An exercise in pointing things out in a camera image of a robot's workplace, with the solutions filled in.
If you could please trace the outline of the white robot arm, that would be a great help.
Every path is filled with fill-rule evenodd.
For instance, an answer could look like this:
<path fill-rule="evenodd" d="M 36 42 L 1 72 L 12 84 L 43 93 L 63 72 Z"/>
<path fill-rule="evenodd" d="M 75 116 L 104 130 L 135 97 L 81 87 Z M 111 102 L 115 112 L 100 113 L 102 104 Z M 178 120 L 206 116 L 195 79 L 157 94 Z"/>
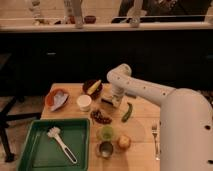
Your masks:
<path fill-rule="evenodd" d="M 213 108 L 199 92 L 131 76 L 121 64 L 107 73 L 111 93 L 125 92 L 160 107 L 160 171 L 213 171 Z"/>

